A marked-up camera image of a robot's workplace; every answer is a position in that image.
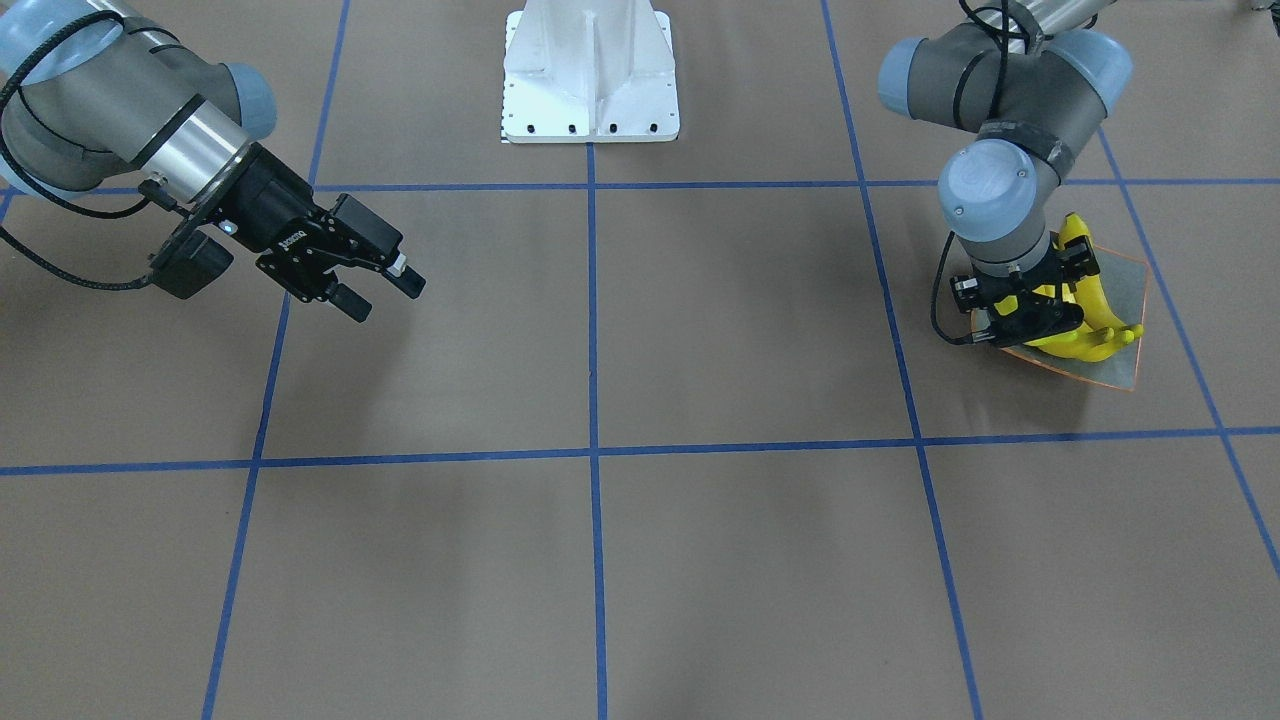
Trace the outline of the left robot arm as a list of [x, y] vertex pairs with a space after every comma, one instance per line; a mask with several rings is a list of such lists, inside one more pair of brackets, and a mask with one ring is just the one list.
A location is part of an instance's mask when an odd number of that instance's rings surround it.
[[1071, 329], [1084, 313], [1036, 299], [1098, 270], [1089, 250], [1053, 247], [1050, 196], [1110, 117], [1132, 78], [1128, 50], [1092, 27], [1102, 1], [964, 1], [965, 20], [884, 55], [881, 102], [974, 140], [937, 179], [940, 208], [972, 274], [951, 281], [957, 306], [996, 331]]

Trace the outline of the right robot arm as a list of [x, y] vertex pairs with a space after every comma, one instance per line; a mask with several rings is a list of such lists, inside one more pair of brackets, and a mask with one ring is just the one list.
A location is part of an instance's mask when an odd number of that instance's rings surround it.
[[314, 187], [265, 149], [276, 102], [253, 67], [205, 61], [123, 1], [5, 1], [3, 78], [10, 187], [93, 217], [76, 199], [136, 173], [137, 208], [180, 218], [145, 275], [101, 290], [192, 297], [233, 260], [206, 233], [212, 225], [293, 297], [357, 322], [371, 306], [340, 282], [340, 266], [421, 295], [398, 229], [347, 193], [319, 206]]

